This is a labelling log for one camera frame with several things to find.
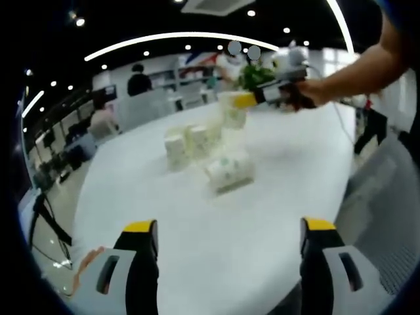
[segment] green plant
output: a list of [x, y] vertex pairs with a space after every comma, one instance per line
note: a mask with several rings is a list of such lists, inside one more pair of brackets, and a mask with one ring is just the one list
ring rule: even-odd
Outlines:
[[242, 89], [251, 91], [258, 85], [274, 79], [274, 72], [271, 69], [263, 68], [260, 64], [249, 64], [242, 70], [238, 83]]

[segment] ceiling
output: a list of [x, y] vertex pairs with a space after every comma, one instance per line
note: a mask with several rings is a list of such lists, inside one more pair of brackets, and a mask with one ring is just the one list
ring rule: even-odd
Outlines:
[[[362, 52], [375, 43], [381, 29], [381, 14], [372, 0], [338, 0], [350, 30], [356, 51]], [[183, 14], [184, 3], [173, 0], [60, 0], [27, 1], [18, 10], [20, 36], [15, 45], [19, 58], [20, 85], [30, 87], [28, 99], [40, 90], [39, 101], [47, 110], [75, 89], [89, 84], [102, 64], [108, 69], [141, 60], [142, 52], [150, 57], [184, 52], [185, 44], [192, 51], [215, 51], [222, 40], [179, 38], [163, 39], [125, 47], [85, 62], [84, 57], [109, 45], [127, 39], [167, 32], [217, 32], [241, 35], [277, 46], [286, 46], [292, 39], [310, 41], [311, 49], [337, 47], [345, 49], [339, 25], [326, 0], [257, 0], [225, 17]], [[76, 27], [69, 12], [85, 19]], [[250, 17], [248, 10], [256, 15]], [[289, 34], [283, 28], [291, 29]], [[33, 70], [27, 77], [25, 69]], [[57, 81], [56, 87], [50, 82]], [[28, 121], [39, 119], [39, 111], [31, 111]]]

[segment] air conditioning vent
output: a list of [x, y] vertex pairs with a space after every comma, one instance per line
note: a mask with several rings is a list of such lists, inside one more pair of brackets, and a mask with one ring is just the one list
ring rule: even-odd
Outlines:
[[189, 0], [181, 12], [226, 16], [252, 2], [255, 0]]

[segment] person in black shirt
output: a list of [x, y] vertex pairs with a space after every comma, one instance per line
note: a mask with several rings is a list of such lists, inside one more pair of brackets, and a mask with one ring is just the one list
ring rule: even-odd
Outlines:
[[147, 75], [143, 74], [144, 67], [142, 64], [135, 64], [132, 71], [134, 74], [127, 85], [129, 96], [139, 95], [152, 90], [152, 82]]

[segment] white table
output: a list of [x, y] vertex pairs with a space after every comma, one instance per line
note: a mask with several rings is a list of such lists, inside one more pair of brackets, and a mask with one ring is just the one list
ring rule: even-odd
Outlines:
[[[254, 110], [243, 135], [253, 184], [215, 196], [204, 172], [167, 170], [168, 127], [202, 121], [215, 104], [167, 116], [101, 146], [81, 189], [72, 257], [113, 247], [124, 227], [159, 226], [159, 314], [263, 315], [299, 281], [300, 218], [334, 221], [353, 147], [330, 104], [299, 114]], [[350, 135], [352, 108], [339, 106]]]

